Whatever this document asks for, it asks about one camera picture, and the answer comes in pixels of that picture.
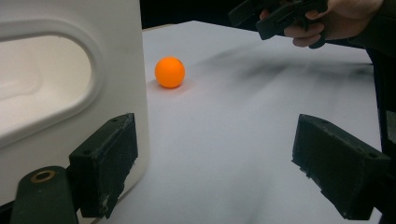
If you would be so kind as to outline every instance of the white table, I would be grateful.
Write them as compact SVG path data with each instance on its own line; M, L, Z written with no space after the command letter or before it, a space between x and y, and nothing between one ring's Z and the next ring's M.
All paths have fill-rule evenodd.
M291 162L298 116L334 123L380 148L373 68L362 49L299 49L286 37L197 21L143 33L151 156L101 223L378 223L344 220ZM161 88L177 56L186 79Z

